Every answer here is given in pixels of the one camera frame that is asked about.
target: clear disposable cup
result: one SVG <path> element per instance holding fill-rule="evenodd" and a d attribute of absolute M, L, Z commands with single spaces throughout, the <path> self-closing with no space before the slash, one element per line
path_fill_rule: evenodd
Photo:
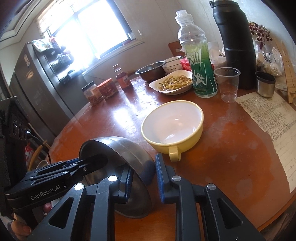
<path fill-rule="evenodd" d="M 236 68 L 222 67 L 214 70 L 221 99 L 226 103 L 233 103 L 237 99 L 240 71 Z"/>

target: window sill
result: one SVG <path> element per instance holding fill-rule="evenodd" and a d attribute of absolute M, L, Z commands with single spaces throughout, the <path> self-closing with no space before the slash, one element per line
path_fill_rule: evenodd
<path fill-rule="evenodd" d="M 106 54 L 102 58 L 97 59 L 92 64 L 90 64 L 90 66 L 86 69 L 86 71 L 83 72 L 82 75 L 86 75 L 88 72 L 92 71 L 93 69 L 98 67 L 100 64 L 102 64 L 106 60 L 111 59 L 114 56 L 116 56 L 116 55 L 118 55 L 120 53 L 123 53 L 124 51 L 126 51 L 126 50 L 128 50 L 130 48 L 133 48 L 133 47 L 135 47 L 137 45 L 140 45 L 142 43 L 144 43 L 144 42 L 136 39 L 136 40 L 133 40 L 132 42 L 130 42 L 130 43 L 126 44 L 126 45 L 123 45 L 123 46 L 119 47 L 118 49 L 113 50 L 109 54 Z"/>

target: red lid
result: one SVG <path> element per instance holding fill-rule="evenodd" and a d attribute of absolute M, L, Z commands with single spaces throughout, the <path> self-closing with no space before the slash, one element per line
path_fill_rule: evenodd
<path fill-rule="evenodd" d="M 108 79 L 108 80 L 105 80 L 102 84 L 99 84 L 98 87 L 102 87 L 103 85 L 107 84 L 107 83 L 110 83 L 110 81 L 112 81 L 112 79 Z"/>

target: window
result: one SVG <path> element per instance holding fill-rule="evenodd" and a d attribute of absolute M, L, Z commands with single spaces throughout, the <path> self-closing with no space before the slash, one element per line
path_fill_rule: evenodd
<path fill-rule="evenodd" d="M 130 40 L 131 29 L 113 0 L 55 0 L 37 24 L 45 38 L 56 37 L 85 68 Z"/>

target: shredded potato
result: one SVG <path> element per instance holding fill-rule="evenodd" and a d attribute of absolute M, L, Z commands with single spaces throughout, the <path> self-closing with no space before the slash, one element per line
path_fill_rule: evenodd
<path fill-rule="evenodd" d="M 158 87 L 158 89 L 160 91 L 171 91 L 192 84 L 192 79 L 187 78 L 185 75 L 170 76 L 159 84 L 160 86 Z"/>

